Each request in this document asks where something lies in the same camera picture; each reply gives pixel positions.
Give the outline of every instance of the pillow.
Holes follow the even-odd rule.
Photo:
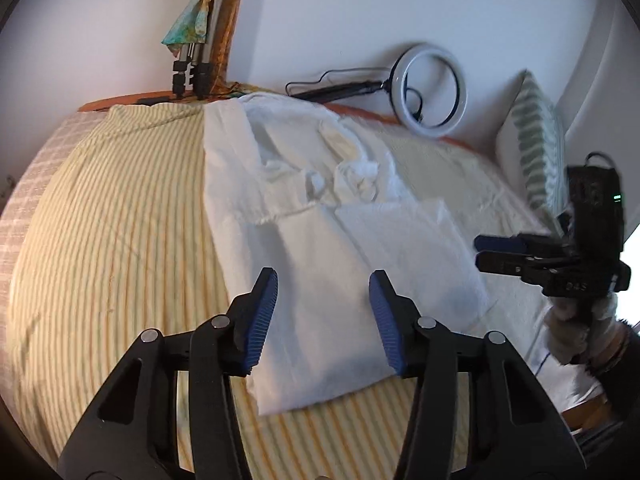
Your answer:
[[[564,128],[533,74],[522,85],[496,139],[496,159],[516,193],[555,234],[568,204],[564,171]]]

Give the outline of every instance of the white garment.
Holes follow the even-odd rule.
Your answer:
[[[368,298],[385,269],[422,314],[463,331],[484,281],[443,202],[418,203],[370,129],[271,94],[205,106],[204,201],[230,297],[262,267],[278,301],[251,390],[260,414],[329,400],[393,373]]]

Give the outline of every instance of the striped pillow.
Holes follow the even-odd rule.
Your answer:
[[[517,133],[527,202],[551,232],[562,235],[557,218],[568,205],[564,128],[531,72],[523,74],[505,126],[507,123]]]

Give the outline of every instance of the white glove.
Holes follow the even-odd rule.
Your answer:
[[[618,307],[615,294],[593,303],[593,322],[590,327],[572,319],[577,313],[577,300],[550,299],[552,307],[545,316],[545,324],[549,328],[546,345],[560,364],[568,364],[575,355],[585,352],[588,358],[596,357],[615,338]]]

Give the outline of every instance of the bed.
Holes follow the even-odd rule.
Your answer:
[[[225,45],[223,57],[229,38]],[[192,330],[225,312],[230,300],[201,200],[200,106],[157,105],[152,120],[142,122],[138,106],[103,102],[83,109],[108,111],[69,117],[0,218],[0,394],[51,464],[137,334],[149,326],[165,334]],[[488,234],[541,228],[490,161],[450,142],[385,136],[376,121],[368,124],[381,131],[418,197],[444,197],[453,212],[483,209]],[[542,362],[545,300],[538,295],[531,308],[519,308],[529,286],[495,280],[512,291],[513,308],[490,309],[474,333],[501,330],[530,363]],[[548,360],[538,377],[554,386],[548,391],[559,409],[574,402],[568,368]],[[252,475],[391,478],[414,386],[389,378],[330,402],[258,417],[245,382],[232,381]],[[184,377],[178,388],[180,460],[193,468]],[[465,464],[465,396],[461,388],[454,468]]]

